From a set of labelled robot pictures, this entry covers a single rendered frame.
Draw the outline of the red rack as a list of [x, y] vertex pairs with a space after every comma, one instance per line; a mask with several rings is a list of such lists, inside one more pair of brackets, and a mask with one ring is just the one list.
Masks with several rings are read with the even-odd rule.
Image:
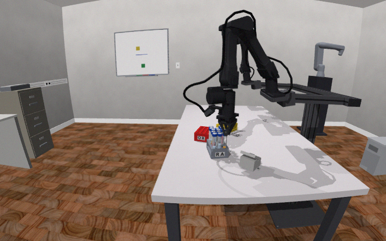
[[194, 132], [194, 141], [207, 142], [207, 139], [209, 139], [209, 127], [200, 126]]

